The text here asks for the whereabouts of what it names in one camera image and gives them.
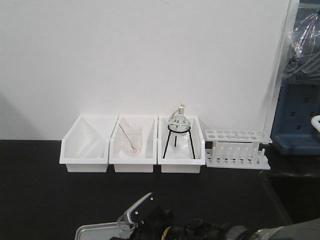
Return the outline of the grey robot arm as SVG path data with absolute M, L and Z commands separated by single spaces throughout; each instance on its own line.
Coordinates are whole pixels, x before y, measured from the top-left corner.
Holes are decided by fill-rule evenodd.
M 318 240 L 320 220 L 273 228 L 249 229 L 243 225 L 214 224 L 203 219 L 173 224 L 173 214 L 155 202 L 151 192 L 133 203 L 122 215 L 133 232 L 131 240 Z

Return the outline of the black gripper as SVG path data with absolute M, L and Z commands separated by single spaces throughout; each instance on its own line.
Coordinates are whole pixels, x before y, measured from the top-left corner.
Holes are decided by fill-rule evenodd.
M 130 240 L 174 240 L 173 232 L 174 215 L 171 210 L 157 206 L 153 209 L 139 207 L 152 197 L 149 192 L 134 202 L 124 213 L 126 224 L 136 223 L 136 227 L 130 235 Z

